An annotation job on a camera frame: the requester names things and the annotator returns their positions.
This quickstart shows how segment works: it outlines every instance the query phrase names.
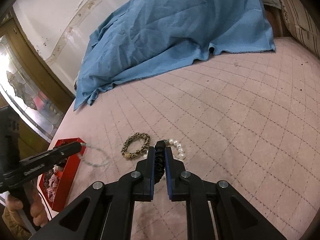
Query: brown sleeve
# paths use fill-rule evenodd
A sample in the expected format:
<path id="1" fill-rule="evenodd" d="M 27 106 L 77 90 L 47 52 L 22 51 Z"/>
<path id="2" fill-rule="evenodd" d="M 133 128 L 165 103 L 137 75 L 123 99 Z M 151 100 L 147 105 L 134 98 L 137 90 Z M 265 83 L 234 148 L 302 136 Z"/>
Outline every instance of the brown sleeve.
<path id="1" fill-rule="evenodd" d="M 23 227 L 18 225 L 11 218 L 7 208 L 4 209 L 2 219 L 17 240 L 28 240 L 31 237 L 31 234 L 28 231 L 26 231 Z"/>

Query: pearl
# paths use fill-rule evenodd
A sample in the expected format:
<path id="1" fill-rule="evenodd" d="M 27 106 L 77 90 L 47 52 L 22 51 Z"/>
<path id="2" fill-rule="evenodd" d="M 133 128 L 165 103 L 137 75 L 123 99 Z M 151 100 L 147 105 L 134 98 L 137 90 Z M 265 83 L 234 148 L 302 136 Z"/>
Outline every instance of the pearl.
<path id="1" fill-rule="evenodd" d="M 179 159 L 184 160 L 186 158 L 186 155 L 184 153 L 179 153 Z"/>

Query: striped pillow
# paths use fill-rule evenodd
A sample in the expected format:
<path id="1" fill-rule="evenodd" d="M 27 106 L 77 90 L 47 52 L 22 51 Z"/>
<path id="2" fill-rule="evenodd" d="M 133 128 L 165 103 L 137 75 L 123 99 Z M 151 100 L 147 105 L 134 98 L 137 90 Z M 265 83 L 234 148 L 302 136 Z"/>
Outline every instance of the striped pillow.
<path id="1" fill-rule="evenodd" d="M 320 57 L 320 30 L 299 0 L 280 0 L 284 22 L 291 35 Z"/>

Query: pearl bracelet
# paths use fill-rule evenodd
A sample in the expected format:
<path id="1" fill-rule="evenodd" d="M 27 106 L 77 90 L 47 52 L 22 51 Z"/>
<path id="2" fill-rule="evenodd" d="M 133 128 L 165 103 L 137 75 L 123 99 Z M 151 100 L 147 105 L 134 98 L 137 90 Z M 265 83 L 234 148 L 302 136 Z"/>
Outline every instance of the pearl bracelet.
<path id="1" fill-rule="evenodd" d="M 182 145 L 177 141 L 174 140 L 172 138 L 170 138 L 169 140 L 164 140 L 166 142 L 167 146 L 174 146 L 175 148 L 177 148 L 178 150 L 178 156 L 175 158 L 179 161 L 182 161 L 186 158 L 186 153 L 184 152 L 184 149 L 182 148 Z M 148 151 L 147 153 L 143 156 L 144 159 L 146 159 L 148 157 Z"/>

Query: blue cloth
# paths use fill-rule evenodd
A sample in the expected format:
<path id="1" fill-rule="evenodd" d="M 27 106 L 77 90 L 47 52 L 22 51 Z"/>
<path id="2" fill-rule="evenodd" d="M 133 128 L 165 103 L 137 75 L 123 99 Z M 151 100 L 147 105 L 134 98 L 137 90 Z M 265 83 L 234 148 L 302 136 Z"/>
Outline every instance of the blue cloth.
<path id="1" fill-rule="evenodd" d="M 275 50 L 261 0 L 130 0 L 91 34 L 75 109 L 115 84 L 208 60 L 210 48 Z"/>

